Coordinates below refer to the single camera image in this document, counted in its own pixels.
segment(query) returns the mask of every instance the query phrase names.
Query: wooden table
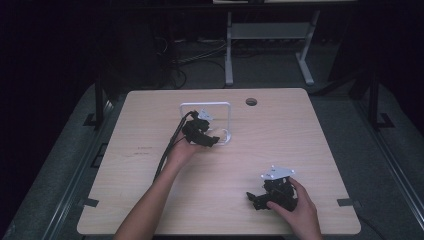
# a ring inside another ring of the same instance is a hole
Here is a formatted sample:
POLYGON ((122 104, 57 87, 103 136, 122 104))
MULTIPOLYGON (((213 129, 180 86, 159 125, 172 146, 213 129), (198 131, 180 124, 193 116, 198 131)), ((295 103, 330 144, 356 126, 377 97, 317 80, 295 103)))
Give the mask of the wooden table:
POLYGON ((157 234, 277 235, 277 214, 256 211, 246 192, 265 193, 271 165, 296 171, 318 208, 323 234, 356 234, 360 224, 307 93, 303 89, 135 91, 128 94, 78 224, 84 235, 114 234, 152 183, 184 102, 232 106, 228 145, 197 153, 171 190, 157 234), (256 106, 248 106, 255 98, 256 106))

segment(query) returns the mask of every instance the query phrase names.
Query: wire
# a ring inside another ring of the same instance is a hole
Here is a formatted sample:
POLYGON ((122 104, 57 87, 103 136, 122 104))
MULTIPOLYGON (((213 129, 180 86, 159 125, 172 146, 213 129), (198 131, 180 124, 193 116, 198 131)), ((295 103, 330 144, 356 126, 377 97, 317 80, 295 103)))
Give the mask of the wire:
POLYGON ((374 232, 383 240, 387 240, 387 238, 385 238, 383 236, 383 234, 381 234, 381 232, 373 225, 371 224, 370 221, 368 221, 367 219, 363 218, 361 215, 357 214, 358 219, 361 220, 362 222, 364 222, 366 225, 368 225, 372 230, 374 230, 374 232))
POLYGON ((175 140, 177 139, 178 133, 180 133, 181 129, 183 128, 183 125, 188 117, 188 115, 193 114, 193 111, 190 111, 184 115, 184 117, 181 118, 180 123, 178 124, 177 129, 174 132, 174 135, 172 135, 171 139, 169 140, 168 146, 166 147, 165 151, 163 152, 162 158, 159 161, 158 168, 156 169, 155 177, 153 178, 153 182, 156 180, 156 178, 159 176, 160 172, 162 171, 163 164, 165 163, 165 159, 168 156, 169 152, 172 150, 172 148, 175 145, 175 140))
POLYGON ((174 147, 175 145, 177 145, 177 143, 179 143, 181 140, 183 140, 184 138, 186 138, 186 136, 178 139, 177 141, 175 141, 174 145, 172 145, 172 147, 174 147))

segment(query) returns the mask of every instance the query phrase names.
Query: metal frame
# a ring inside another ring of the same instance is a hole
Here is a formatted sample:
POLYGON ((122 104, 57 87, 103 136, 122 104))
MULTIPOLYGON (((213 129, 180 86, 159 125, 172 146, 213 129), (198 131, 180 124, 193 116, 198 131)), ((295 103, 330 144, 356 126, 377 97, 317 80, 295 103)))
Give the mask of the metal frame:
POLYGON ((231 62, 231 45, 233 39, 304 39, 305 45, 296 53, 296 59, 307 85, 314 80, 306 64, 306 55, 312 42, 320 11, 315 10, 311 21, 306 23, 233 23, 232 13, 227 19, 227 54, 225 56, 225 85, 232 86, 233 66, 231 62))

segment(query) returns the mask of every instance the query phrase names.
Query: robot part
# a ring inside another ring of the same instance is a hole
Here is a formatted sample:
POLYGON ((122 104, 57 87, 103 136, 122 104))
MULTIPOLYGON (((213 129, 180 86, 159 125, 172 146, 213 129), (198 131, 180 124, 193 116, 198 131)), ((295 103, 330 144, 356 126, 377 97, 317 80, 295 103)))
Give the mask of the robot part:
POLYGON ((256 210, 269 209, 266 203, 272 201, 288 211, 293 211, 297 206, 297 198, 294 198, 295 189, 289 181, 289 176, 293 174, 293 170, 272 166, 269 172, 261 175, 265 182, 263 187, 266 194, 255 196, 246 192, 247 198, 253 202, 256 210))

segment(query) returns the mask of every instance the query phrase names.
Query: black tape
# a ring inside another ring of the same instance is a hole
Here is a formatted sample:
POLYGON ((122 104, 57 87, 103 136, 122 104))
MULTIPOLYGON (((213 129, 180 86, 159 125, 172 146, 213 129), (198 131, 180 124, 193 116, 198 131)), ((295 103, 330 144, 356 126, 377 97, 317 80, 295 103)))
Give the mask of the black tape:
POLYGON ((99 200, 94 200, 90 198, 87 198, 86 200, 84 200, 84 203, 83 203, 83 205, 89 206, 89 207, 97 207, 97 204, 99 204, 99 200))
POLYGON ((353 206, 353 201, 350 198, 337 199, 337 203, 340 207, 353 206))

